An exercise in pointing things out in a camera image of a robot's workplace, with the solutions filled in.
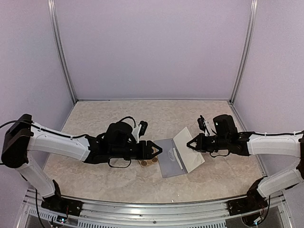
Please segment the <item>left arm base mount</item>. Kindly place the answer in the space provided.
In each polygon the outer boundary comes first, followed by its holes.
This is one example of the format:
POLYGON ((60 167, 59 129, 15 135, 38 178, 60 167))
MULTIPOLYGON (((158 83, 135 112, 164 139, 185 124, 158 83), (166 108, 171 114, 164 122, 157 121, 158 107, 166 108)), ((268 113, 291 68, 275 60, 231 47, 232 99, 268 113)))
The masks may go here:
POLYGON ((82 206, 82 201, 64 198, 59 195, 44 198, 41 203, 41 207, 44 209, 77 217, 80 216, 82 206))

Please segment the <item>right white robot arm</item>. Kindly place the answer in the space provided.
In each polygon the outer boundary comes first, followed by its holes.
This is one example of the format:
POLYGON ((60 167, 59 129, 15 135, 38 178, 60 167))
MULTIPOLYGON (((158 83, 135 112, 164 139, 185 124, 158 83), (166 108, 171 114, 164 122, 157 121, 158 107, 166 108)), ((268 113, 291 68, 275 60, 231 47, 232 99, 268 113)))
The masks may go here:
POLYGON ((251 155, 287 155, 298 158, 295 164, 281 171, 256 180, 247 191, 243 207, 253 211, 261 204, 262 199, 271 194, 292 188, 304 181, 304 133, 256 133, 239 132, 231 115, 222 114, 213 118, 215 132, 209 135, 207 124, 203 117, 198 118, 201 133, 187 147, 197 152, 218 152, 227 150, 229 154, 239 156, 251 155))

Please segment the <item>grey envelope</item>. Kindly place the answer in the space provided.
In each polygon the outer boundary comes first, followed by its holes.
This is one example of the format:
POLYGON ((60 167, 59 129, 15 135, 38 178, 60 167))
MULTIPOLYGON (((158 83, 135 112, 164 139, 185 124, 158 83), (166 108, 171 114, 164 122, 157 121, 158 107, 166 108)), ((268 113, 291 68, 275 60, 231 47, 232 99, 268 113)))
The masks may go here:
POLYGON ((187 174, 185 167, 183 166, 183 170, 181 170, 174 157, 173 147, 176 149, 176 146, 173 142, 173 139, 156 140, 154 143, 162 148, 162 153, 158 155, 158 161, 163 178, 170 178, 187 174))

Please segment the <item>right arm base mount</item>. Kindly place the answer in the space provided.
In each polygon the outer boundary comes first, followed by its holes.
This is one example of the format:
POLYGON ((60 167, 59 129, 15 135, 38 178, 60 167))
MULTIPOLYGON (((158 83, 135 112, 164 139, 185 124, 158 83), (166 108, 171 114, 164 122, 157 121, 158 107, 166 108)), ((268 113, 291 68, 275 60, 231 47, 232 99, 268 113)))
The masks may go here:
POLYGON ((268 202, 259 194, 249 194, 244 198, 233 199, 227 202, 230 216, 244 214, 268 207, 268 202))

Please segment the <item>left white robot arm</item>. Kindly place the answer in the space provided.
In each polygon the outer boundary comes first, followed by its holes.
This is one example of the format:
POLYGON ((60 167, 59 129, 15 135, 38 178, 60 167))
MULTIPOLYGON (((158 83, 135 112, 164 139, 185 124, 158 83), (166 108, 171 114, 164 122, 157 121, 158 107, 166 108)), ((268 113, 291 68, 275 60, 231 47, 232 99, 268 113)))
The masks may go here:
POLYGON ((8 122, 1 161, 6 167, 17 170, 56 211, 66 206, 58 184, 51 180, 37 164, 30 151, 48 152, 76 159, 87 164, 109 164, 111 159, 151 160, 162 153, 152 141, 140 139, 146 132, 147 122, 134 126, 124 119, 112 123, 106 132, 96 137, 63 134, 32 121, 29 114, 8 122))

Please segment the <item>beige letter sheet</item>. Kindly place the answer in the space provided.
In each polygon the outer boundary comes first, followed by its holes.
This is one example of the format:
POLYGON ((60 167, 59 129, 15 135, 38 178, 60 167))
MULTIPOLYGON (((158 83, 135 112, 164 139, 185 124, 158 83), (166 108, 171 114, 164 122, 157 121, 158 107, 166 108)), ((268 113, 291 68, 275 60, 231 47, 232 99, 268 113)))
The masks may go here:
POLYGON ((173 147, 173 154, 174 154, 174 157, 175 157, 175 159, 176 159, 176 161, 177 161, 180 169, 183 170, 183 165, 182 165, 182 163, 181 163, 181 161, 179 159, 178 153, 177 153, 177 151, 176 151, 176 149, 174 147, 173 147))

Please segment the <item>ornate bordered letter sheet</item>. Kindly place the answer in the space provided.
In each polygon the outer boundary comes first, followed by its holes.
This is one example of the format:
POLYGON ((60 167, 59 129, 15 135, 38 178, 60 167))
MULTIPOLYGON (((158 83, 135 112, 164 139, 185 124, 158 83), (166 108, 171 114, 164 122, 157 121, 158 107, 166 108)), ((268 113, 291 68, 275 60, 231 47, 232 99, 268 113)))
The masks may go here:
POLYGON ((187 127, 183 128, 173 138, 173 142, 181 158, 182 165, 185 167, 187 173, 192 172, 205 162, 201 153, 196 152, 187 146, 187 143, 192 139, 193 138, 187 127))

